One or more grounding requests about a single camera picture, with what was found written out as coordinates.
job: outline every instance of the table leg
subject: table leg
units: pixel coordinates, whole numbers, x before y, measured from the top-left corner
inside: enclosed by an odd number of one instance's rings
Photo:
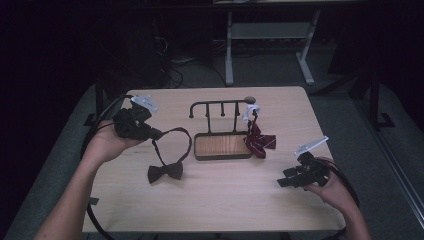
[[[227,54],[225,55],[225,84],[231,86],[234,84],[233,79],[233,62],[231,59],[231,28],[232,28],[232,13],[228,12],[227,24]]]
[[[299,62],[300,69],[302,70],[303,76],[308,85],[313,85],[315,82],[314,82],[314,79],[312,78],[312,74],[311,74],[311,71],[309,70],[308,64],[306,63],[306,55],[308,54],[309,47],[311,45],[312,38],[315,33],[320,12],[321,12],[320,10],[315,11],[314,16],[312,17],[312,21],[309,24],[308,31],[306,33],[305,46],[303,47],[302,52],[296,53],[297,61]]]

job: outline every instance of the gray floor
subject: gray floor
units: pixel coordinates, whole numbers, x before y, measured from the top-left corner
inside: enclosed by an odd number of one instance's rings
[[[312,92],[332,83],[341,76],[327,74],[334,45],[316,44],[308,55],[308,63],[316,84],[305,84],[294,55],[295,48],[249,58],[234,58],[234,87],[302,86]],[[213,59],[214,68],[190,64],[176,68],[184,76],[181,88],[224,87],[217,70],[224,76],[223,57]],[[355,102],[348,98],[346,84],[324,97],[310,97],[323,132],[330,137],[330,150],[339,167],[345,172],[361,200],[361,209],[374,239],[424,239],[424,230],[411,210],[399,187],[387,157],[375,137],[375,131],[364,118],[361,106],[367,98]],[[396,96],[382,86],[380,110],[387,112],[396,128],[383,129],[383,136],[417,194],[424,197],[424,136],[403,111]],[[95,111],[94,88],[81,98],[56,145],[15,218],[6,239],[31,239],[54,206],[72,176],[78,161],[87,127],[83,123]],[[292,232],[292,239],[321,239],[328,232]],[[154,239],[155,233],[112,233],[116,239]],[[159,240],[215,239],[212,233],[161,233]],[[231,240],[273,240],[279,233],[223,233]],[[98,233],[84,234],[85,239],[102,239]]]

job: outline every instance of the forearm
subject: forearm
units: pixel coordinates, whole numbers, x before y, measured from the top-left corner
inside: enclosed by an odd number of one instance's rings
[[[371,235],[365,223],[365,219],[361,211],[357,208],[351,208],[342,211],[346,221],[347,239],[349,240],[368,240]]]
[[[100,165],[83,159],[35,239],[81,238],[85,210]]]

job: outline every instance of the wooden table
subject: wooden table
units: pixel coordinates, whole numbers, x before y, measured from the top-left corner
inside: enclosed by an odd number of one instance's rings
[[[266,159],[198,161],[193,148],[183,161],[181,180],[162,176],[149,184],[150,165],[161,166],[150,141],[126,150],[104,164],[95,179],[92,197],[99,198],[93,211],[106,231],[141,232],[228,232],[338,230],[341,214],[316,195],[301,188],[281,188],[277,179],[283,170],[299,165],[293,152],[300,144],[324,135],[303,88],[209,88],[133,90],[130,95],[150,95],[159,107],[146,121],[166,131],[187,129],[193,137],[207,132],[205,108],[197,101],[235,100],[253,96],[261,106],[257,123],[263,134],[275,134],[277,147],[267,149]],[[128,108],[128,101],[123,107]],[[245,106],[240,104],[240,111]],[[233,111],[211,105],[213,132],[231,131]],[[247,130],[239,118],[238,130]],[[164,161],[174,163],[187,150],[185,134],[173,132],[158,142]],[[331,157],[327,144],[313,149],[315,156]],[[96,231],[86,216],[84,232]]]

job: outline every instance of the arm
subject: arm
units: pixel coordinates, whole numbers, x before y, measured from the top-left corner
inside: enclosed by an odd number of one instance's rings
[[[104,126],[111,121],[104,121]],[[100,166],[117,158],[140,141],[118,137],[113,125],[100,129],[91,139],[65,192],[41,225],[34,239],[80,239],[85,210]]]
[[[357,207],[350,193],[343,186],[341,180],[330,171],[329,180],[323,187],[309,185],[305,187],[322,198],[322,200],[339,210],[346,222],[347,237],[350,240],[371,239],[365,219]]]

